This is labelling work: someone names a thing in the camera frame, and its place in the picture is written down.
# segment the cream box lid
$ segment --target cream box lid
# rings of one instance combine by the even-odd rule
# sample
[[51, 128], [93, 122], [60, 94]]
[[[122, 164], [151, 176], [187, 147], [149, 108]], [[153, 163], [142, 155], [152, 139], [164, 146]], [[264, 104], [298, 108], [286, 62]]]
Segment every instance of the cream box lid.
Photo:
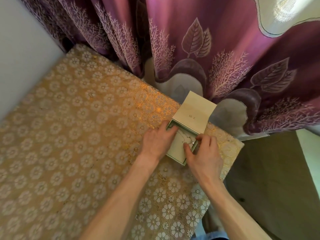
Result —
[[204, 133], [209, 117], [216, 106], [213, 102], [189, 91], [186, 99], [172, 119], [198, 134]]

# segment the hand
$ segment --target hand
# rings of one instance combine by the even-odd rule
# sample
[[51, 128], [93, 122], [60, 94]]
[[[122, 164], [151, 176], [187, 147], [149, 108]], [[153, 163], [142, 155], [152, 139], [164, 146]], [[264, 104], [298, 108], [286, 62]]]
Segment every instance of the hand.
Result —
[[170, 149], [174, 136], [178, 131], [177, 126], [166, 130], [168, 124], [169, 121], [164, 120], [159, 128], [149, 128], [143, 135], [142, 150], [139, 156], [156, 163], [156, 166]]
[[207, 183], [220, 183], [223, 160], [219, 154], [217, 138], [199, 134], [196, 139], [200, 141], [196, 155], [192, 153], [188, 144], [184, 143], [183, 145], [186, 162], [191, 172], [203, 187]]

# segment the flower pattern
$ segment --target flower pattern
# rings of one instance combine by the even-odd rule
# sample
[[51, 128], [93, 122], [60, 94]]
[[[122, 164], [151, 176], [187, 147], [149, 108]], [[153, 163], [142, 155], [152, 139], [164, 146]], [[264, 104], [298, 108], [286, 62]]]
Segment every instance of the flower pattern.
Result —
[[[79, 238], [128, 172], [143, 133], [170, 119], [178, 107], [76, 45], [0, 123], [3, 235]], [[229, 145], [221, 146], [224, 179], [242, 144], [210, 124], [206, 133]], [[190, 171], [166, 157], [146, 183], [128, 238], [191, 236], [197, 222], [192, 217], [201, 219], [209, 204]]]

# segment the purple curtain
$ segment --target purple curtain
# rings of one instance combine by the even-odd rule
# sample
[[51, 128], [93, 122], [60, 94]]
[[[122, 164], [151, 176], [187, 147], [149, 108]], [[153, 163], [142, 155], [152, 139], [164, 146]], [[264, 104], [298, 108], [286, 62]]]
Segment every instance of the purple curtain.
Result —
[[138, 77], [152, 56], [162, 87], [187, 74], [205, 98], [240, 101], [249, 135], [320, 124], [318, 16], [270, 31], [295, 1], [270, 0], [268, 23], [263, 0], [22, 0], [66, 51], [86, 43]]

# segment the person's left arm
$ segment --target person's left arm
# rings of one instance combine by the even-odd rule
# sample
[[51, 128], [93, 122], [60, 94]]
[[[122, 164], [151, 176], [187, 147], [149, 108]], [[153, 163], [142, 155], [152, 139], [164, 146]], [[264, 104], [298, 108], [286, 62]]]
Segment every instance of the person's left arm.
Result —
[[168, 123], [169, 121], [163, 121], [159, 128], [146, 131], [141, 153], [106, 204], [90, 222], [81, 240], [126, 238], [144, 185], [169, 150], [178, 130], [175, 126], [166, 130]]

